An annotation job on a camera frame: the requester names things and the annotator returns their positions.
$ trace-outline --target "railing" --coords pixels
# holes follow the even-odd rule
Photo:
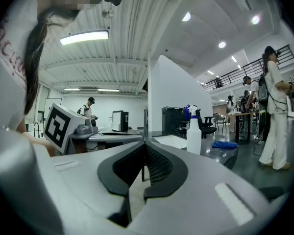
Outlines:
[[[281,55],[278,57],[278,64],[283,64],[291,59],[294,58],[294,55],[290,49],[289,45],[286,45],[280,49],[278,49],[279,52],[281,52]],[[228,84],[234,83],[236,81],[241,80],[243,82],[244,76],[252,76],[252,75],[260,75],[263,72],[263,59],[259,58],[256,61],[249,63],[247,65],[244,65],[240,69],[236,69],[228,74],[225,74],[220,77],[222,86],[217,86],[217,79],[214,79],[208,83],[206,83],[203,87],[206,89],[206,91],[212,91],[217,88],[221,88],[223,86],[226,86]]]

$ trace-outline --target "white pants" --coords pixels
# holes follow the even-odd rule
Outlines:
[[[281,169],[286,163],[287,115],[272,114],[268,138],[259,159],[263,164],[273,161],[273,169]]]

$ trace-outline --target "spray bottle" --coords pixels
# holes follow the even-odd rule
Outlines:
[[[190,128],[187,131],[187,151],[200,155],[201,147],[201,130],[198,126],[198,119],[196,110],[198,108],[194,105],[188,105],[188,110],[192,113]]]

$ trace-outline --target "white shirt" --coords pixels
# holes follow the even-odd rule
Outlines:
[[[88,107],[87,104],[85,106],[84,105],[82,106],[80,113],[81,113],[81,115],[89,118],[90,115],[92,114],[92,108],[91,107],[87,108]]]
[[[233,105],[231,103],[231,101],[228,101],[227,103],[227,107],[230,110],[230,112],[234,112],[235,108],[236,108],[236,100],[233,98],[232,99]]]
[[[15,0],[0,23],[0,127],[15,130],[24,118],[27,38],[37,24],[37,0]]]
[[[278,90],[275,86],[277,83],[283,81],[279,68],[273,61],[269,61],[268,71],[265,76],[267,89],[271,94],[271,96],[268,96],[268,112],[270,114],[287,113],[286,94],[284,91]]]
[[[255,96],[256,98],[258,98],[258,91],[259,91],[259,85],[258,85],[258,81],[256,80],[252,80],[251,84],[250,84],[250,92],[255,92]]]

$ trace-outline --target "long hair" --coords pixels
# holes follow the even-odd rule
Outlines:
[[[268,62],[269,62],[269,58],[263,54],[263,62],[264,62],[264,74],[266,75],[269,71],[268,71]]]
[[[31,31],[26,44],[24,70],[27,80],[26,90],[26,104],[24,114],[27,115],[35,101],[38,92],[38,67],[41,54],[44,48],[44,43],[48,31],[48,26],[59,25],[57,23],[51,23],[50,18],[52,16],[59,16],[66,20],[74,20],[79,11],[66,10],[59,7],[53,7],[45,10],[38,17],[38,23]]]

